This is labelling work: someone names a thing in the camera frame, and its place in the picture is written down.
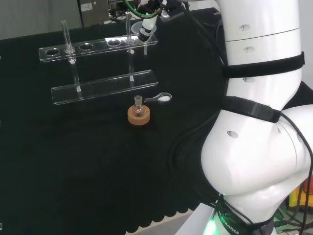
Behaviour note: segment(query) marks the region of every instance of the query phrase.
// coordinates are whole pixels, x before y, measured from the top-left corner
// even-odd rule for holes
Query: wire
[[[284,213],[287,215],[287,216],[289,216],[290,218],[292,217],[292,215],[288,212],[288,211],[286,211],[284,208],[282,208],[282,207],[280,207],[280,209],[282,210],[282,211],[284,211]],[[298,227],[301,227],[301,224],[302,224],[302,221],[300,221],[300,220],[298,220],[297,218],[294,218],[294,219],[292,219],[292,220],[287,220],[286,221],[288,224],[290,224],[290,225],[293,225],[293,226],[298,226]]]
[[[302,225],[301,225],[301,230],[300,230],[300,235],[303,234],[303,231],[306,227],[306,222],[307,222],[307,214],[308,214],[308,210],[309,210],[309,192],[310,192],[310,187],[311,187],[311,177],[312,177],[312,172],[313,172],[313,152],[312,149],[309,145],[309,143],[307,142],[307,140],[305,139],[304,135],[301,133],[301,131],[299,130],[299,128],[294,124],[294,122],[287,117],[285,114],[281,113],[281,116],[286,119],[291,126],[296,130],[296,132],[298,133],[298,135],[301,137],[303,143],[305,144],[306,148],[309,151],[310,154],[310,158],[311,158],[311,164],[310,164],[310,170],[309,170],[309,178],[308,178],[308,189],[307,189],[307,194],[306,194],[306,199],[305,199],[305,210],[304,210],[304,215],[303,215],[303,221],[302,221]]]
[[[225,201],[224,199],[222,199],[224,201],[224,203],[226,205],[228,205],[233,211],[235,211],[236,213],[238,213],[239,215],[241,215],[243,218],[245,218],[250,224],[253,224],[253,222],[246,217],[244,214],[242,214],[239,210],[237,210],[236,208],[234,208],[231,204],[229,204],[227,201]]]
[[[296,208],[295,208],[295,211],[294,211],[293,215],[292,215],[292,216],[289,216],[290,219],[287,220],[287,223],[292,222],[293,220],[296,221],[296,222],[298,222],[295,217],[297,216],[298,211],[299,211],[299,208],[300,208],[302,190],[303,190],[303,183],[301,184],[300,189],[299,189],[297,206],[296,206]]]
[[[211,28],[215,28],[216,27],[216,24],[209,24],[209,23],[206,23],[206,22],[202,22],[202,24],[204,24],[206,26],[209,26]]]
[[[223,20],[220,19],[220,20],[218,21],[216,27],[215,27],[215,30],[214,30],[214,35],[215,35],[214,38],[215,38],[216,42],[219,41],[219,40],[218,40],[218,37],[219,37],[219,29],[220,29],[220,27],[221,27],[222,25],[223,25]]]
[[[189,5],[185,4],[185,7],[186,7],[186,11],[184,11],[184,13],[191,20],[193,26],[198,31],[198,34],[201,35],[203,33],[205,35],[205,37],[201,36],[204,43],[208,44],[218,54],[218,56],[220,57],[222,66],[226,65],[227,60],[224,57],[223,53],[220,51],[220,48],[217,45],[217,42],[215,41],[215,39],[210,35],[209,32],[207,32],[205,27],[195,17],[191,15],[190,10],[189,10]]]
[[[153,14],[148,14],[148,15],[145,15],[145,14],[142,14],[142,13],[139,13],[137,12],[132,6],[131,4],[127,1],[127,0],[123,0],[123,2],[126,4],[126,6],[128,7],[128,9],[136,16],[138,16],[139,18],[142,18],[142,19],[151,19],[155,16],[157,16],[161,11],[162,9],[165,7],[163,4],[161,4],[160,8],[158,10],[156,10],[156,12],[154,12]]]

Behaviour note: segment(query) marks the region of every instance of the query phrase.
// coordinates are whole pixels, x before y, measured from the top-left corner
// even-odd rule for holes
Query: black cable
[[[253,222],[246,217],[244,214],[242,214],[239,210],[237,210],[236,208],[234,208],[231,204],[229,204],[227,201],[225,201],[223,199],[223,201],[225,202],[226,205],[228,205],[233,211],[235,211],[236,213],[238,213],[239,215],[241,215],[243,218],[245,218],[250,224],[253,224]]]
[[[211,28],[215,28],[216,27],[216,24],[209,24],[209,23],[206,23],[206,22],[202,22],[202,24],[204,24],[206,26],[209,26]]]
[[[299,189],[297,206],[296,206],[296,208],[295,208],[295,211],[294,211],[293,215],[292,215],[292,216],[289,216],[289,215],[288,215],[288,216],[290,217],[290,219],[287,220],[287,223],[292,222],[293,220],[296,221],[296,216],[297,216],[297,214],[298,214],[298,212],[299,212],[299,208],[300,208],[300,202],[301,202],[302,191],[303,191],[303,183],[301,184],[300,189]]]
[[[214,52],[220,57],[222,66],[227,64],[227,60],[224,57],[224,54],[221,53],[219,46],[217,45],[217,42],[215,39],[210,35],[209,32],[207,32],[206,28],[195,18],[191,15],[189,10],[188,3],[184,3],[186,10],[184,11],[184,14],[191,20],[193,23],[193,26],[196,28],[197,31],[203,33],[205,35],[205,42],[211,46],[211,48],[214,50]]]
[[[219,37],[219,29],[220,29],[220,27],[221,27],[222,25],[223,25],[223,20],[220,19],[220,20],[218,21],[216,27],[215,27],[215,30],[214,30],[214,36],[215,36],[214,38],[215,38],[216,42],[219,41],[219,40],[218,40],[218,37]]]
[[[307,142],[307,140],[305,139],[304,135],[301,133],[301,131],[299,130],[299,128],[294,124],[294,122],[287,117],[285,114],[281,113],[281,116],[286,119],[290,125],[296,130],[296,132],[298,133],[298,135],[301,137],[303,143],[305,144],[306,148],[309,151],[310,154],[310,158],[311,158],[311,164],[310,164],[310,170],[309,170],[309,178],[308,178],[308,189],[307,192],[310,192],[310,187],[311,187],[311,177],[312,177],[312,172],[313,172],[313,152],[312,149],[309,145],[309,143]],[[301,230],[300,230],[300,235],[303,234],[303,231],[306,227],[306,222],[307,222],[307,214],[308,214],[308,210],[309,210],[309,193],[306,194],[306,199],[305,199],[305,210],[304,210],[304,215],[303,215],[303,221],[302,221],[302,225],[301,225]]]
[[[280,207],[280,209],[283,210],[284,213],[285,213],[287,216],[289,216],[290,218],[292,217],[292,215],[291,215],[288,211],[286,211],[284,208]],[[298,227],[301,227],[301,224],[302,224],[302,221],[298,220],[297,218],[294,218],[294,219],[292,219],[292,220],[289,219],[289,220],[286,221],[286,222],[287,222],[288,224],[290,224],[290,225],[298,226]]]

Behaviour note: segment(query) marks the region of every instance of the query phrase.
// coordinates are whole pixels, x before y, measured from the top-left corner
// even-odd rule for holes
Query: robotic arm
[[[298,0],[216,2],[223,18],[229,66],[301,55]],[[150,19],[145,18],[143,25],[152,22],[149,27],[153,28],[155,21]],[[230,78],[226,96],[282,111],[298,90],[301,78],[301,68],[273,75]],[[307,143],[284,115],[296,124]],[[285,110],[278,122],[226,110],[219,113],[202,148],[203,172],[216,191],[224,195],[232,211],[255,226],[252,234],[277,234],[273,228],[275,211],[308,177],[309,170],[312,172],[312,119],[313,105]],[[247,234],[236,229],[226,214],[216,211],[213,216],[217,234]]]

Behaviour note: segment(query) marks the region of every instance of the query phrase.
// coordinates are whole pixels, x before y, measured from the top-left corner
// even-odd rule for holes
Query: equipment in background
[[[297,207],[297,202],[298,202],[298,198],[299,198],[299,191],[300,191],[300,186],[298,186],[290,195],[289,195],[289,209],[293,210],[296,209]],[[305,207],[305,199],[307,196],[307,188],[308,188],[308,179],[304,182],[304,187],[303,190],[301,192],[300,195],[300,208],[304,208]],[[309,195],[309,207],[312,210],[313,209],[313,195],[310,194]]]
[[[108,0],[79,0],[78,4],[84,27],[110,20]]]

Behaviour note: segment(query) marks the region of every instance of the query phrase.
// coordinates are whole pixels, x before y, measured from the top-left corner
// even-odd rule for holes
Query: black fabric
[[[236,96],[226,96],[222,109],[273,123],[277,123],[281,115],[279,110],[272,109],[270,106]]]
[[[254,64],[232,65],[223,68],[224,78],[257,77],[298,70],[305,64],[304,52],[301,55],[282,60]]]
[[[219,18],[213,12],[195,15],[214,24]],[[73,42],[125,35],[125,25],[75,29],[70,35]],[[63,44],[63,33],[0,41],[3,234],[121,235],[196,208],[200,199],[168,173],[168,151],[178,136],[220,108],[225,79],[217,57],[185,18],[158,21],[156,36],[159,42],[148,47],[148,56],[135,49],[134,71],[152,69],[157,87],[61,106],[52,104],[50,90],[73,83],[68,61],[40,62],[38,48]],[[82,82],[126,74],[127,52],[79,57],[77,67]],[[131,126],[127,110],[134,96],[159,92],[170,92],[173,100],[149,104],[150,123]],[[291,105],[312,99],[302,85]],[[192,143],[184,148],[199,154],[201,142]],[[201,169],[199,159],[189,162]],[[190,169],[202,178],[198,171]]]

